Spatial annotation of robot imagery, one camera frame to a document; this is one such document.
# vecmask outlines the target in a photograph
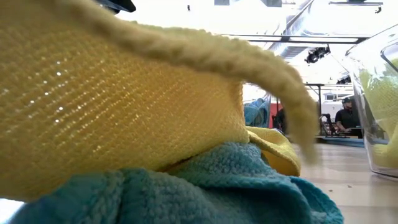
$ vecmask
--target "yellow yarn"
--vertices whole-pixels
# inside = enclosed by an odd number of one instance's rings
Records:
[[[315,103],[281,58],[203,31],[121,21],[90,0],[0,1],[0,74],[1,198],[29,201],[73,174],[161,170],[247,143],[242,81],[284,102],[294,141],[317,159]],[[263,149],[283,158],[274,144]]]
[[[398,59],[392,61],[398,67]],[[373,146],[372,159],[377,166],[398,168],[398,76],[390,65],[379,77],[363,71],[359,74],[364,95],[374,119],[389,136],[389,144]]]

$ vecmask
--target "man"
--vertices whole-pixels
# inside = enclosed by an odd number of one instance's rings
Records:
[[[351,128],[359,126],[358,119],[353,115],[353,104],[349,98],[343,100],[344,109],[336,113],[335,122],[341,132],[349,133]]]

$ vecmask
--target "black cap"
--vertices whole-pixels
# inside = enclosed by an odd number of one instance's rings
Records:
[[[350,99],[350,98],[345,98],[345,99],[343,99],[343,103],[349,103],[349,102],[351,102],[351,99]]]

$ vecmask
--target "blue fabric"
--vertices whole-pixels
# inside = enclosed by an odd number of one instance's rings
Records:
[[[11,223],[343,223],[328,196],[278,174],[250,144],[226,143],[172,174],[123,169],[73,177]]]
[[[263,99],[257,99],[252,103],[244,105],[244,120],[246,126],[268,128],[269,125],[269,103]]]

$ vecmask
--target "red wall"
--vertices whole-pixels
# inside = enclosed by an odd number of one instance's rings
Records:
[[[278,110],[282,109],[283,106],[279,103],[278,105]],[[276,116],[276,113],[278,111],[276,110],[276,103],[271,103],[271,108],[269,112],[269,128],[272,128],[274,124],[272,123],[272,116]]]

